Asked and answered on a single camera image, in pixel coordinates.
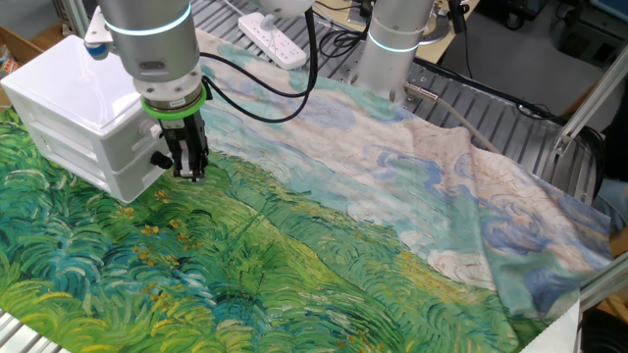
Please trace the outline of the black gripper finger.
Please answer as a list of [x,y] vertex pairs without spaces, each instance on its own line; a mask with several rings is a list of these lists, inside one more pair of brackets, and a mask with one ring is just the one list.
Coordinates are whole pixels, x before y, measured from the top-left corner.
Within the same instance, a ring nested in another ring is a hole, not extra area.
[[207,166],[207,150],[198,144],[194,144],[189,148],[189,166],[191,170],[191,179],[193,181],[202,181],[205,179],[205,168]]
[[172,151],[174,160],[174,175],[181,178],[189,178],[188,150],[185,144]]

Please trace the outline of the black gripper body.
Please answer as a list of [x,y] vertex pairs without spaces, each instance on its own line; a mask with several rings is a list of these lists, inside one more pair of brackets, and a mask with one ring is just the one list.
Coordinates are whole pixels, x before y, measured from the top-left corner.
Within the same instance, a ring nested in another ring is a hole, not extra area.
[[178,120],[158,120],[166,143],[179,145],[182,141],[187,146],[205,146],[205,124],[199,113],[194,113]]

